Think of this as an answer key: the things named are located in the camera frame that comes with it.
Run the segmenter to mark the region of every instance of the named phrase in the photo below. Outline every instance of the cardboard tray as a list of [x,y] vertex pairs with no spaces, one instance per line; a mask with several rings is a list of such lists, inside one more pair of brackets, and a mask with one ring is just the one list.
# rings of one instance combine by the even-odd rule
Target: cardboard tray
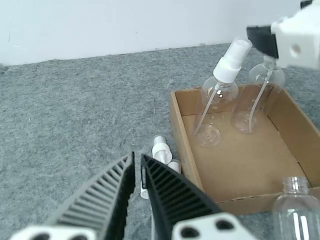
[[200,146],[192,135],[199,94],[199,88],[171,93],[172,132],[183,174],[224,211],[271,210],[288,176],[306,176],[320,198],[320,133],[286,90],[254,134],[238,132],[226,120],[231,113],[221,113],[215,122],[221,143],[214,147]]

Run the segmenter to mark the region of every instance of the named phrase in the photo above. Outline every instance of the spray nozzle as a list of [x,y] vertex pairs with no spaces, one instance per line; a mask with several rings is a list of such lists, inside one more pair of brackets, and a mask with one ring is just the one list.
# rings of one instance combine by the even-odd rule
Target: spray nozzle
[[251,47],[250,40],[236,37],[213,70],[214,77],[225,84],[232,83]]

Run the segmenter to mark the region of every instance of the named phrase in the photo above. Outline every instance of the empty bottle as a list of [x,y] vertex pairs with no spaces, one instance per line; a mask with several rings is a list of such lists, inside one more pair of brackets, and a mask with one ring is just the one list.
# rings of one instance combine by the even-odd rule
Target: empty bottle
[[270,56],[263,59],[263,63],[256,65],[249,72],[230,120],[235,129],[245,134],[251,134],[256,130],[262,112],[268,113],[266,103],[268,102],[270,107],[285,85],[285,74],[276,65],[276,60]]
[[285,177],[283,191],[272,209],[274,239],[319,240],[320,202],[309,195],[307,178]]
[[201,88],[193,135],[204,147],[212,147],[220,142],[221,133],[215,127],[215,118],[234,105],[238,96],[234,80],[251,47],[249,40],[236,38],[214,68],[213,76]]

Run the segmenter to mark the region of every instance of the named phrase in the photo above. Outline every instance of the white wall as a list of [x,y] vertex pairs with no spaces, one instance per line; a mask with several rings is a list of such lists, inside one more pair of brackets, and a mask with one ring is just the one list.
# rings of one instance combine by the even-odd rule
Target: white wall
[[0,63],[227,43],[298,9],[299,0],[1,0]]

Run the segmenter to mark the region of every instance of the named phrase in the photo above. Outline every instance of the plastic bottle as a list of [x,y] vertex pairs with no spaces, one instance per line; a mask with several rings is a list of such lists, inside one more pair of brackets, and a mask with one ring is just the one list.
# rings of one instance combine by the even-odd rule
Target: plastic bottle
[[194,120],[193,135],[204,147],[217,145],[220,131],[214,126],[218,113],[233,106],[238,96],[234,82],[241,64],[252,47],[249,40],[236,38],[213,70],[213,76],[205,81]]
[[274,239],[320,239],[320,202],[309,195],[307,178],[285,177],[283,187],[272,209]]
[[172,153],[166,139],[160,134],[153,137],[152,157],[166,165],[172,160]]
[[235,129],[245,134],[256,130],[261,110],[268,113],[266,103],[269,102],[270,107],[285,85],[285,74],[276,65],[276,60],[269,56],[263,59],[263,63],[251,69],[230,120]]

